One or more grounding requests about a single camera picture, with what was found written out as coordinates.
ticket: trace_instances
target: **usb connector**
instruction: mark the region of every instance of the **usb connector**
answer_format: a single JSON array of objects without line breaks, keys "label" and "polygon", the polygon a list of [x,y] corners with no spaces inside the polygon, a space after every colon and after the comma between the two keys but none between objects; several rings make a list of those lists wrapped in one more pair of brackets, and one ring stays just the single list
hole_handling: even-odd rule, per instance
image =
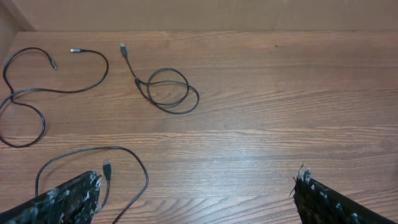
[{"label": "usb connector", "polygon": [[104,161],[104,165],[102,168],[103,168],[106,180],[108,180],[108,181],[111,180],[112,169],[111,169],[111,164],[109,163],[109,161]]},{"label": "usb connector", "polygon": [[127,58],[127,48],[124,45],[124,43],[120,43],[120,50],[122,51],[122,54],[125,58]]},{"label": "usb connector", "polygon": [[55,64],[54,60],[52,60],[51,57],[49,57],[49,60],[50,60],[51,66],[56,70],[57,69],[57,65]]},{"label": "usb connector", "polygon": [[73,52],[73,53],[80,53],[80,52],[81,52],[81,49],[70,49],[70,52]]}]

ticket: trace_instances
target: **cable plug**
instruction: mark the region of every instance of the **cable plug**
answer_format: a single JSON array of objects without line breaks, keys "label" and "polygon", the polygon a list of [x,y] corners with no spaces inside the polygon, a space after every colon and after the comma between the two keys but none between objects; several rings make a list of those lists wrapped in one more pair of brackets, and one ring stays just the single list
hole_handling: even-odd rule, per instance
[{"label": "cable plug", "polygon": [[82,52],[82,49],[70,49],[70,52],[72,52],[72,53],[80,53],[80,52]]},{"label": "cable plug", "polygon": [[57,69],[57,65],[55,64],[54,60],[52,60],[52,58],[49,56],[49,61],[51,66],[56,70]]},{"label": "cable plug", "polygon": [[120,43],[120,50],[122,51],[122,54],[125,58],[127,58],[127,48],[124,45],[124,43]]},{"label": "cable plug", "polygon": [[104,170],[104,175],[105,175],[106,180],[108,180],[108,181],[111,180],[112,168],[111,168],[111,164],[109,163],[109,161],[104,161],[104,165],[102,166],[102,168]]}]

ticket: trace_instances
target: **tangled cable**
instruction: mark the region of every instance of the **tangled cable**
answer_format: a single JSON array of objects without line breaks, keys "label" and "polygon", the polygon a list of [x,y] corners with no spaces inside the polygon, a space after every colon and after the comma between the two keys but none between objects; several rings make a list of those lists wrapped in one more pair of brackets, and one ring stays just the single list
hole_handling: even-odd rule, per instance
[{"label": "tangled cable", "polygon": [[4,69],[3,69],[3,71],[2,71],[2,77],[3,77],[4,81],[6,82],[8,88],[10,89],[11,94],[10,94],[9,96],[7,96],[7,98],[4,99],[4,101],[0,104],[0,110],[1,110],[2,107],[7,103],[8,100],[11,100],[11,103],[14,103],[14,104],[20,105],[20,106],[26,106],[26,107],[28,107],[28,108],[33,109],[34,111],[36,111],[37,114],[39,114],[39,116],[40,116],[40,118],[41,118],[41,120],[42,120],[42,130],[41,130],[39,136],[37,136],[37,138],[36,138],[35,140],[33,140],[32,142],[30,142],[30,143],[27,143],[27,144],[23,144],[23,145],[19,145],[19,146],[18,146],[18,145],[9,143],[8,141],[6,141],[6,140],[0,135],[0,141],[2,141],[4,144],[6,144],[6,145],[8,145],[8,146],[17,147],[17,148],[31,146],[31,145],[35,144],[38,140],[40,140],[40,138],[42,138],[42,136],[44,135],[44,132],[45,132],[45,120],[44,120],[43,114],[42,114],[38,109],[36,109],[35,107],[33,107],[33,106],[31,106],[31,105],[28,105],[28,104],[26,104],[26,103],[19,103],[19,102],[16,102],[16,101],[14,100],[14,96],[16,96],[16,95],[18,95],[18,94],[20,94],[20,93],[27,92],[27,91],[48,91],[48,92],[53,92],[53,93],[80,93],[80,92],[89,90],[89,89],[94,88],[94,87],[96,87],[97,85],[99,85],[99,84],[105,79],[106,75],[108,74],[108,70],[109,70],[108,59],[106,59],[106,57],[105,57],[103,54],[101,54],[101,53],[99,53],[99,52],[97,52],[97,51],[95,51],[95,50],[71,49],[71,52],[74,52],[74,53],[91,52],[91,53],[94,53],[94,54],[98,54],[98,55],[100,55],[101,57],[104,58],[104,60],[105,60],[105,62],[106,62],[106,70],[105,70],[104,75],[102,76],[102,78],[101,78],[98,82],[96,82],[94,85],[91,85],[91,86],[86,87],[86,88],[84,88],[84,89],[81,89],[81,90],[73,90],[73,91],[51,90],[51,89],[46,89],[46,88],[29,88],[29,89],[25,89],[25,90],[14,91],[14,89],[13,89],[12,86],[11,86],[11,84],[10,84],[9,81],[7,80],[7,75],[6,75],[6,73],[7,73],[8,67],[10,66],[10,64],[11,64],[11,62],[13,61],[14,57],[15,57],[16,55],[20,54],[21,52],[26,51],[26,50],[39,50],[39,51],[43,52],[43,53],[47,56],[47,58],[49,59],[51,66],[52,66],[55,70],[57,69],[57,66],[56,66],[55,62],[52,60],[51,56],[50,56],[45,50],[40,49],[40,48],[38,48],[38,47],[28,47],[28,48],[19,50],[19,51],[16,52],[15,54],[11,55],[11,57],[10,57],[10,58],[8,59],[8,61],[6,62],[5,66],[4,66]]},{"label": "tangled cable", "polygon": [[[126,59],[127,64],[129,65],[131,74],[132,74],[133,77],[135,78],[135,83],[136,83],[136,86],[137,86],[138,90],[141,92],[141,94],[143,95],[144,98],[146,98],[147,100],[149,100],[149,101],[150,101],[151,103],[153,103],[156,107],[158,107],[158,108],[161,109],[162,111],[168,112],[168,113],[170,113],[170,114],[185,114],[185,113],[189,113],[189,112],[193,111],[193,110],[198,106],[198,104],[199,104],[199,92],[198,92],[193,86],[189,85],[187,78],[185,78],[185,76],[182,75],[182,73],[179,72],[177,69],[174,69],[174,68],[161,68],[161,69],[159,69],[158,71],[154,72],[154,73],[149,77],[148,82],[143,82],[143,81],[141,81],[141,80],[136,76],[136,74],[134,74],[134,72],[133,72],[133,70],[132,70],[132,68],[131,68],[129,59],[128,59],[128,57],[127,57],[127,48],[126,48],[126,46],[125,46],[124,44],[120,44],[120,50],[121,50],[121,52],[122,52],[122,54],[123,54],[123,57]],[[152,79],[155,78],[155,76],[157,76],[158,74],[160,74],[160,73],[162,73],[162,72],[166,72],[166,71],[171,71],[171,72],[175,72],[175,73],[179,74],[179,75],[184,79],[185,83],[184,83],[184,82],[180,82],[180,81],[175,81],[175,80],[163,80],[163,81],[159,81],[159,82],[151,82]],[[179,85],[185,85],[185,86],[187,87],[187,92],[185,93],[185,95],[184,95],[181,99],[179,99],[179,100],[177,100],[177,101],[175,101],[175,102],[173,102],[173,103],[159,103],[159,102],[157,102],[157,101],[155,101],[155,100],[153,99],[152,95],[150,94],[149,87],[150,87],[151,85],[160,84],[160,83],[176,83],[176,84],[179,84]],[[143,90],[142,90],[142,88],[141,88],[141,84],[147,86],[147,94],[148,94],[148,95],[145,95],[145,94],[144,94],[144,92],[143,92]],[[191,108],[191,109],[189,109],[189,110],[186,110],[186,111],[176,112],[176,111],[170,111],[170,110],[165,109],[165,108],[163,107],[163,106],[177,106],[177,105],[179,105],[180,103],[182,103],[182,101],[184,101],[184,100],[186,99],[186,97],[188,96],[188,94],[189,94],[189,89],[192,89],[192,90],[195,92],[195,94],[197,95],[197,103],[195,104],[195,106],[193,106],[193,108]]]},{"label": "tangled cable", "polygon": [[[79,150],[76,150],[76,151],[68,152],[68,153],[66,153],[66,154],[64,154],[64,155],[61,155],[61,156],[57,156],[57,157],[55,157],[55,158],[49,160],[48,162],[46,162],[46,163],[42,166],[42,168],[40,168],[39,172],[38,172],[37,175],[36,175],[36,182],[35,182],[35,197],[37,197],[37,196],[39,195],[39,179],[40,179],[40,175],[41,175],[41,173],[43,172],[43,170],[44,170],[49,164],[51,164],[51,163],[53,163],[53,162],[55,162],[55,161],[57,161],[57,160],[59,160],[59,159],[61,159],[61,158],[64,158],[64,157],[67,157],[67,156],[70,156],[70,155],[73,155],[73,154],[76,154],[76,153],[87,152],[87,151],[94,151],[94,150],[104,150],[104,149],[123,150],[123,151],[126,151],[126,152],[130,153],[132,156],[134,156],[134,158],[136,158],[137,162],[138,162],[139,165],[141,166],[142,171],[144,172],[144,175],[145,175],[145,186],[144,186],[144,187],[142,188],[142,190],[130,201],[130,203],[129,203],[126,207],[124,207],[124,209],[119,213],[119,215],[118,215],[118,216],[115,218],[115,220],[112,222],[112,224],[117,223],[118,220],[123,216],[123,214],[130,208],[130,206],[131,206],[131,205],[144,193],[144,191],[148,188],[148,184],[149,184],[149,176],[148,176],[148,172],[147,172],[147,169],[145,168],[144,164],[141,162],[141,160],[138,158],[138,156],[137,156],[134,152],[132,152],[132,151],[129,150],[129,149],[123,148],[123,147],[119,147],[119,146],[105,146],[105,147],[92,147],[92,148],[86,148],[86,149],[79,149]],[[111,181],[110,181],[110,175],[109,175],[109,178],[107,178],[106,180],[108,181],[108,185],[107,185],[107,189],[106,189],[106,196],[105,196],[105,200],[104,200],[103,206],[106,204],[106,201],[107,201],[108,195],[109,195],[109,185],[110,185],[110,183],[111,183]]]}]

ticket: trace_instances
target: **wall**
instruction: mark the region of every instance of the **wall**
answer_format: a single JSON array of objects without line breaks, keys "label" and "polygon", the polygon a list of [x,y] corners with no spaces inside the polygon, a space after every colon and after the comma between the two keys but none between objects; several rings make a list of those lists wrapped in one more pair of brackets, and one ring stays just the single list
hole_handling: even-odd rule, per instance
[{"label": "wall", "polygon": [[3,0],[27,30],[389,30],[396,0]]},{"label": "wall", "polygon": [[0,3],[0,64],[7,55],[15,35],[21,30],[22,27]]}]

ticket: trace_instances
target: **black cord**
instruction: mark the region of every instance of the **black cord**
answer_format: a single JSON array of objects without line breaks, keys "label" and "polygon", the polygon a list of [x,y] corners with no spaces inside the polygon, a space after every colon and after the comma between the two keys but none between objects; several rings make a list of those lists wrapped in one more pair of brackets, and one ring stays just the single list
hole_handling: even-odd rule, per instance
[{"label": "black cord", "polygon": [[18,147],[18,148],[20,148],[20,147],[28,147],[28,146],[31,146],[31,145],[35,144],[38,140],[40,140],[40,138],[42,138],[42,136],[44,135],[44,132],[45,132],[45,120],[44,120],[43,114],[42,114],[38,109],[36,109],[35,107],[33,107],[33,106],[31,106],[31,105],[28,105],[28,104],[26,104],[26,103],[18,103],[18,102],[16,102],[16,101],[14,101],[14,96],[16,96],[16,95],[18,95],[18,94],[20,94],[20,93],[23,93],[23,92],[27,92],[27,91],[49,91],[49,92],[53,92],[53,93],[80,93],[80,92],[89,90],[89,89],[94,88],[94,87],[96,87],[97,85],[99,85],[99,84],[105,79],[106,75],[108,74],[108,70],[109,70],[108,59],[106,59],[106,57],[105,57],[103,54],[101,54],[101,53],[99,53],[99,52],[97,52],[97,51],[95,51],[95,50],[71,49],[71,52],[74,52],[74,53],[91,52],[91,53],[94,53],[94,54],[98,54],[98,55],[100,55],[101,57],[104,58],[104,60],[105,60],[105,62],[106,62],[106,70],[105,70],[104,75],[102,76],[102,78],[101,78],[98,82],[96,82],[94,85],[91,85],[91,86],[86,87],[86,88],[84,88],[84,89],[81,89],[81,90],[73,90],[73,91],[51,90],[51,89],[46,89],[46,88],[29,88],[29,89],[25,89],[25,90],[14,91],[14,89],[13,89],[12,86],[11,86],[11,84],[10,84],[9,81],[7,80],[7,76],[6,76],[7,69],[8,69],[8,67],[10,66],[11,62],[13,61],[13,58],[14,58],[16,55],[18,55],[18,54],[20,54],[21,52],[24,52],[24,51],[26,51],[26,50],[39,50],[39,51],[43,52],[43,53],[47,56],[47,58],[49,59],[51,66],[52,66],[55,70],[57,69],[57,66],[55,65],[55,62],[52,60],[51,56],[50,56],[45,50],[40,49],[40,48],[38,48],[38,47],[28,47],[28,48],[25,48],[25,49],[22,49],[22,50],[17,51],[15,54],[11,55],[11,57],[8,59],[8,61],[6,62],[5,66],[4,66],[4,69],[3,69],[3,71],[2,71],[2,77],[3,77],[4,81],[6,82],[8,88],[10,89],[11,94],[0,104],[0,110],[1,110],[1,108],[7,103],[8,100],[11,100],[11,102],[14,103],[14,104],[16,104],[16,105],[27,106],[27,107],[29,107],[29,108],[32,108],[34,111],[36,111],[37,114],[39,114],[39,116],[40,116],[40,118],[41,118],[41,120],[42,120],[42,124],[43,124],[43,125],[42,125],[42,131],[40,132],[39,136],[37,136],[37,138],[36,138],[35,140],[33,140],[32,142],[30,142],[30,143],[28,143],[28,144],[24,144],[24,145],[17,146],[17,145],[15,145],[15,144],[11,144],[11,143],[7,142],[7,141],[0,135],[0,141],[2,141],[4,144],[6,144],[6,145],[8,145],[8,146],[11,146],[11,147]]},{"label": "black cord", "polygon": [[[122,54],[123,54],[123,57],[126,59],[126,62],[127,62],[127,64],[129,65],[131,74],[132,74],[133,77],[135,78],[135,83],[136,83],[136,86],[137,86],[138,90],[141,92],[141,94],[143,95],[144,98],[146,98],[147,100],[149,100],[149,101],[150,101],[151,103],[153,103],[156,107],[158,107],[159,109],[161,109],[161,110],[164,111],[164,112],[168,112],[168,113],[171,113],[171,114],[185,114],[185,113],[189,113],[189,112],[193,111],[193,110],[198,106],[198,104],[199,104],[199,92],[198,92],[193,86],[191,86],[191,85],[188,84],[188,80],[187,80],[187,79],[185,78],[185,76],[183,76],[182,73],[179,72],[177,69],[174,69],[174,68],[161,68],[161,69],[159,69],[158,71],[154,72],[154,73],[149,77],[149,79],[148,79],[147,82],[143,82],[143,81],[141,81],[141,80],[136,76],[136,74],[134,74],[134,71],[133,71],[132,68],[131,68],[129,59],[128,59],[128,57],[127,57],[127,48],[126,48],[126,46],[125,46],[124,44],[120,44],[120,49],[121,49],[121,52],[122,52]],[[159,81],[159,82],[151,82],[152,79],[155,78],[156,75],[158,75],[158,74],[160,74],[160,73],[162,73],[162,72],[166,72],[166,71],[172,71],[172,72],[175,72],[175,73],[179,74],[179,75],[184,79],[185,83],[184,83],[184,82],[175,81],[175,80],[163,80],[163,81]],[[155,84],[160,84],[160,83],[176,83],[176,84],[179,84],[179,85],[185,85],[185,86],[187,87],[187,92],[185,93],[185,95],[184,95],[181,99],[179,99],[179,100],[177,100],[177,101],[175,101],[175,102],[173,102],[173,103],[159,103],[159,102],[155,101],[155,100],[153,99],[153,97],[151,96],[150,90],[149,90],[149,86],[155,85]],[[147,86],[147,94],[148,94],[148,95],[145,95],[145,93],[143,92],[143,90],[142,90],[142,88],[141,88],[141,84]],[[184,100],[186,99],[186,97],[188,96],[188,94],[189,94],[189,89],[192,89],[192,90],[195,92],[195,94],[197,95],[197,98],[198,98],[198,99],[197,99],[197,103],[195,104],[195,106],[193,106],[193,108],[191,108],[191,109],[189,109],[189,110],[186,110],[186,111],[175,112],[175,111],[167,110],[167,109],[165,109],[165,108],[163,107],[163,106],[171,106],[171,107],[173,107],[173,106],[177,106],[177,105],[179,105],[180,103],[182,103],[182,101],[184,101]]]},{"label": "black cord", "polygon": [[76,151],[68,152],[68,153],[66,153],[64,155],[61,155],[61,156],[57,156],[57,157],[49,160],[46,164],[44,164],[42,166],[42,168],[40,168],[39,172],[37,173],[36,183],[35,183],[35,197],[37,197],[39,195],[39,178],[40,178],[40,175],[43,172],[43,170],[49,164],[51,164],[51,163],[53,163],[53,162],[55,162],[55,161],[57,161],[57,160],[59,160],[61,158],[64,158],[64,157],[67,157],[67,156],[70,156],[70,155],[73,155],[73,154],[76,154],[76,153],[79,153],[79,152],[86,152],[86,151],[93,151],[93,150],[104,150],[104,149],[123,150],[123,151],[126,151],[126,152],[130,153],[132,156],[134,156],[136,158],[137,162],[142,167],[142,171],[144,171],[144,174],[145,174],[146,182],[145,182],[144,188],[142,188],[142,190],[131,200],[131,202],[122,210],[122,212],[119,213],[119,215],[115,218],[115,220],[112,222],[112,224],[115,224],[116,222],[118,222],[118,220],[123,216],[123,214],[130,208],[130,206],[144,193],[144,191],[148,188],[148,184],[149,184],[148,172],[147,172],[147,169],[145,168],[145,166],[143,165],[143,163],[141,162],[141,160],[131,150],[123,148],[123,147],[105,146],[105,147],[92,147],[92,148],[87,148],[87,149],[79,149],[79,150],[76,150]]}]

